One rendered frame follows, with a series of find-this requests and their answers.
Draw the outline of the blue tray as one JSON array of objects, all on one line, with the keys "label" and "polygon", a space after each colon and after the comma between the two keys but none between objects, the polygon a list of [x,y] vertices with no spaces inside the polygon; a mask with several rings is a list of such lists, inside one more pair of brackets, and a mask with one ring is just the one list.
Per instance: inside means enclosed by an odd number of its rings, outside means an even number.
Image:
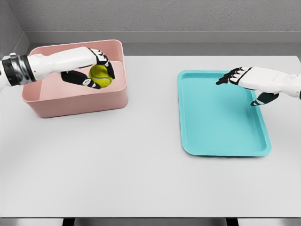
[{"label": "blue tray", "polygon": [[196,156],[262,157],[271,142],[254,91],[217,85],[226,71],[178,74],[178,103],[184,150]]}]

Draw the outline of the pink basket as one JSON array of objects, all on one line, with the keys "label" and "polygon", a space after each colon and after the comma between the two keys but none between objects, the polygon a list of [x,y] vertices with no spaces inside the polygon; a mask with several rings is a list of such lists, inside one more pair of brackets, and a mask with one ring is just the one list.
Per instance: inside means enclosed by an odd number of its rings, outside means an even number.
[{"label": "pink basket", "polygon": [[103,89],[92,89],[64,82],[57,73],[23,86],[22,99],[41,118],[98,112],[127,105],[127,78],[122,43],[119,40],[99,40],[34,48],[30,54],[49,56],[77,47],[99,49],[112,64],[115,79]]}]

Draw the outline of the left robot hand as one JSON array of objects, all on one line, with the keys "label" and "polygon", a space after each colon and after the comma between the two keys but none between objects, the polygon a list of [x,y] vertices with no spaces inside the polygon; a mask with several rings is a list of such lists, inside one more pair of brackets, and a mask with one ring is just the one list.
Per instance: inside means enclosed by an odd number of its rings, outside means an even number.
[{"label": "left robot hand", "polygon": [[86,86],[93,89],[102,89],[89,77],[89,70],[94,65],[104,65],[109,76],[115,79],[115,73],[108,57],[100,50],[79,47],[55,54],[53,64],[60,72],[63,81]]}]

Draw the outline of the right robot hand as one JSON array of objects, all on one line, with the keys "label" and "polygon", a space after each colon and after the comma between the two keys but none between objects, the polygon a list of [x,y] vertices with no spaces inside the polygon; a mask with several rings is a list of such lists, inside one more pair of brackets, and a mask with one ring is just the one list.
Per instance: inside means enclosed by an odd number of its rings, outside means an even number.
[{"label": "right robot hand", "polygon": [[251,106],[260,106],[278,98],[281,91],[279,82],[286,75],[286,73],[267,68],[239,67],[224,74],[216,84],[233,84],[260,91],[261,94],[251,102]]}]

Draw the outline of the yellow-green tennis ball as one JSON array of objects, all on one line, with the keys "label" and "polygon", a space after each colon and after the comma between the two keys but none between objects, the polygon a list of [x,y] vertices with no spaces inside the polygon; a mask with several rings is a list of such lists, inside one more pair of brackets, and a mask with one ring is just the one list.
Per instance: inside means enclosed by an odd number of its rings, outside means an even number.
[{"label": "yellow-green tennis ball", "polygon": [[101,88],[105,88],[112,83],[113,78],[109,76],[108,70],[104,65],[94,65],[89,70],[89,77]]}]

